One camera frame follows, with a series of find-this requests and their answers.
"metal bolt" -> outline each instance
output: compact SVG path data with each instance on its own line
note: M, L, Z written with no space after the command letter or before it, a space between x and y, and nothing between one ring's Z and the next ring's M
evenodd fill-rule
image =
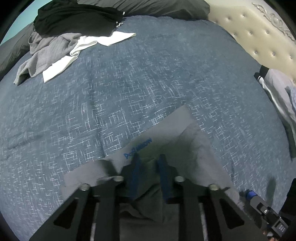
M115 176L115 177L113 177L113 180L115 181L115 182L122 182L123 181L123 176Z
M175 182L178 182L178 183L181 183L181 182L183 182L185 179L184 179L184 177L182 177L182 176L176 176L175 177Z
M217 191L217 190L219 190L219 187L217 184L211 184L211 185L209 185L209 189L211 191Z
M89 190L89 187L90 187L89 184L84 183L84 184L80 185L79 189L82 190L82 191L87 191L87 190Z

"decorative scroll pattern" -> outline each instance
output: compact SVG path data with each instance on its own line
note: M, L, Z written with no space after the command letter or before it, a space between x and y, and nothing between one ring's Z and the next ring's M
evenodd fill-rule
M252 3L261 13L263 13L263 16L271 22L271 24L276 27L278 30L280 30L284 35L288 36L295 44L296 40L294 36L292 35L291 31L288 29L285 29L283 21L281 19L278 19L278 17L274 13L269 13L263 6L259 4Z

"printed logo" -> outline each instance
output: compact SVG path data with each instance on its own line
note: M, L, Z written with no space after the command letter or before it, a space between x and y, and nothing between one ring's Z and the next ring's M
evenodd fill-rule
M152 142L152 139L149 138L143 143L137 145L136 147L133 147L130 153L124 153L124 156L126 159L128 159L129 156L133 156L133 154L137 153L138 151L142 150L145 146L147 146L150 142Z

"blue cap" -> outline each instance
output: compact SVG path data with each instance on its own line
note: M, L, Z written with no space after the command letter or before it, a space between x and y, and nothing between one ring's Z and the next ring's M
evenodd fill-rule
M255 196L257 196L257 194L256 194L253 190L251 190L251 191L248 191L248 192L247 192L247 194L246 194L246 199L247 199L248 201L251 201L251 199L252 199L253 197L255 197Z

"black pillow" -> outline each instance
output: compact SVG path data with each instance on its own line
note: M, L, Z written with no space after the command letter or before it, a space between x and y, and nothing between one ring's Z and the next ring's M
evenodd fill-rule
M0 80L11 68L30 51L29 37L34 31L33 23L23 28L17 35L0 46Z
M125 16L149 15L154 17L193 20L207 19L210 6L204 0L77 0L79 4L113 7Z

